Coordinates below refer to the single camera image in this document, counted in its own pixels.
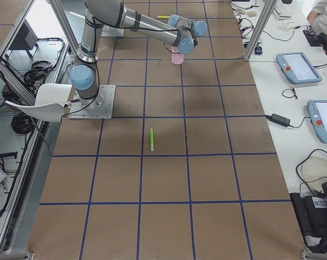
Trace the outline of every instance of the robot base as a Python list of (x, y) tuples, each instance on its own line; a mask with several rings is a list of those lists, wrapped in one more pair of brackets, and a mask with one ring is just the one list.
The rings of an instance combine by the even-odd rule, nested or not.
[[(89, 120), (89, 119), (112, 119), (113, 104), (115, 96), (115, 85), (100, 85), (99, 92), (106, 98), (106, 101), (95, 108), (83, 109), (77, 113), (74, 113), (83, 107), (79, 102), (73, 103), (70, 109), (68, 117), (71, 120)], [(74, 99), (79, 99), (79, 95), (76, 92)]]
[(123, 38), (124, 37), (124, 29), (112, 28), (109, 26), (104, 26), (102, 30), (101, 37), (104, 38)]

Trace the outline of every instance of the white sleeve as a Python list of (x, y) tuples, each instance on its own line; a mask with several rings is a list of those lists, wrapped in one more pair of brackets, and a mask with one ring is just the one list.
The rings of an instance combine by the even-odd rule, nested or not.
[(317, 12), (318, 14), (323, 14), (327, 5), (327, 0), (321, 0), (318, 2), (312, 9), (312, 11)]

